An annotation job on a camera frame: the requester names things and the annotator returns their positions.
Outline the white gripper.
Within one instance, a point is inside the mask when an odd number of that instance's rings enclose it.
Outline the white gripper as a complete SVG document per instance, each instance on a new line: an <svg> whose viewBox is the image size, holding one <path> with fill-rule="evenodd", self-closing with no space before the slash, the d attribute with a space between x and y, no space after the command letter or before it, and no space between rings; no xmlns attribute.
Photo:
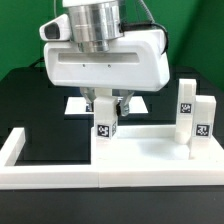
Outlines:
<svg viewBox="0 0 224 224"><path fill-rule="evenodd" d="M134 91L158 91L170 79L166 54L168 38L161 29L127 31L109 42L107 52L83 53L70 40L69 17L65 14L42 25L46 42L44 60L50 81L57 86L81 87L90 110L96 99L94 88L121 89L118 116L127 116Z"/></svg>

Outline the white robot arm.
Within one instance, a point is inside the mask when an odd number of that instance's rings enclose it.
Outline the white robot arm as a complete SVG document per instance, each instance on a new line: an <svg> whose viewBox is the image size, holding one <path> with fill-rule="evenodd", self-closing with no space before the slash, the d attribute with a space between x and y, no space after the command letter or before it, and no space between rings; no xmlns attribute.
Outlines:
<svg viewBox="0 0 224 224"><path fill-rule="evenodd" d="M152 18L124 20L124 0L62 0L67 9L39 28L51 82L80 89L87 103L98 88L120 92L118 114L129 113L136 91L156 92L169 81L166 29Z"/></svg>

